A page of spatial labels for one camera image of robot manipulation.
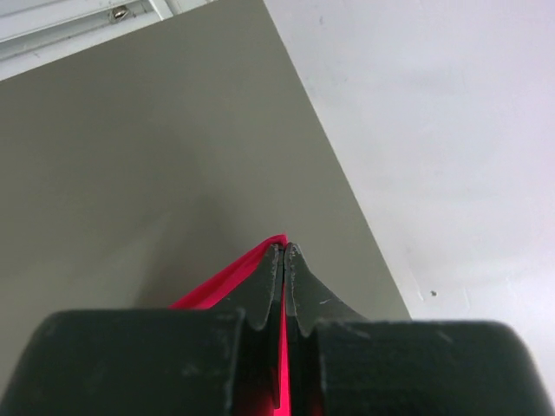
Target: red cloth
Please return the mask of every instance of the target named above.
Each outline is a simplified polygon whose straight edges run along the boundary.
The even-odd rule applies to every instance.
[[[240,285],[258,267],[260,260],[272,244],[287,245],[287,236],[270,237],[235,260],[191,293],[179,299],[170,309],[209,309]],[[285,303],[282,296],[281,328],[279,336],[279,384],[281,407],[274,416],[291,415],[289,392],[289,362],[287,356],[287,331],[285,326]]]

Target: white floor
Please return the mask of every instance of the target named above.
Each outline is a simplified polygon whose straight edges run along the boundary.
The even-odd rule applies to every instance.
[[[555,3],[265,0],[408,306],[555,393]]]

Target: metal screw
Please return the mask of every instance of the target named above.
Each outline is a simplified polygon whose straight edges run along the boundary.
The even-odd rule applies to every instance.
[[[110,11],[110,20],[112,23],[118,23],[125,18],[129,14],[129,9],[127,6],[118,6],[114,7]]]

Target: red object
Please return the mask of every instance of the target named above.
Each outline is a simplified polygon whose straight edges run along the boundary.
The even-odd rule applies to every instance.
[[[208,281],[202,283],[187,296],[179,299],[170,309],[209,309],[240,285],[258,267],[260,260],[272,244],[287,245],[287,236],[270,237],[235,260]],[[289,416],[289,360],[287,356],[287,331],[285,326],[285,303],[282,296],[281,328],[279,336],[279,384],[281,407],[274,416]]]

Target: gray surface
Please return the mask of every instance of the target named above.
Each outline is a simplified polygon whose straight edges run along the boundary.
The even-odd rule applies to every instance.
[[[0,126],[0,380],[46,314],[167,305],[283,231],[354,309],[408,317],[261,0],[4,81]]]

